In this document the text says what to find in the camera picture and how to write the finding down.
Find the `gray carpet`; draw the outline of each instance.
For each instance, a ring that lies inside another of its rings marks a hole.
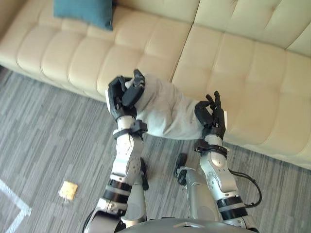
[[[0,74],[0,180],[30,208],[17,233],[77,233],[103,194],[115,155],[115,123],[104,103],[81,97],[15,73]],[[145,137],[143,158],[150,190],[148,218],[187,217],[186,192],[173,178],[176,156],[187,152],[187,165],[198,167],[194,141]],[[309,233],[311,171],[237,146],[229,167],[254,177],[263,192],[250,209],[262,233]],[[58,195],[62,182],[79,185],[75,199]],[[258,198],[255,187],[237,179],[245,202]],[[19,209],[0,192],[0,232]]]

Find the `white cloth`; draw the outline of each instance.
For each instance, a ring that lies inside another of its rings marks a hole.
[[[171,139],[200,138],[203,126],[194,113],[198,101],[184,96],[167,81],[151,75],[145,79],[145,91],[135,107],[137,119],[147,124],[147,133]]]

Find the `white floor tape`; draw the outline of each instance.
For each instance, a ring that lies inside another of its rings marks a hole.
[[[4,193],[19,209],[20,212],[5,233],[14,233],[25,216],[30,216],[31,208],[25,204],[2,180],[0,180],[0,191]]]

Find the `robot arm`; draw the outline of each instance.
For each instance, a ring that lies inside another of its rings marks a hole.
[[[227,149],[223,147],[226,119],[218,92],[215,101],[207,95],[207,101],[199,102],[195,114],[204,126],[202,139],[195,144],[195,151],[201,153],[201,168],[208,187],[225,223],[259,232],[253,218],[248,215],[233,175],[227,165]]]
[[[123,76],[116,77],[106,92],[108,109],[118,125],[113,132],[117,140],[117,155],[104,195],[91,214],[84,233],[112,233],[126,227],[121,217],[126,213],[132,186],[140,173],[142,134],[147,131],[147,125],[136,120],[137,111],[134,107],[144,91],[145,78],[134,70],[134,82],[127,88],[125,83],[129,80]],[[101,223],[96,224],[98,215],[101,216]]]

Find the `cream leather sofa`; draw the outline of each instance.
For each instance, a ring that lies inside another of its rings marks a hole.
[[[111,33],[52,6],[0,0],[2,66],[100,101],[136,67],[219,90],[227,142],[311,169],[310,0],[119,0]]]

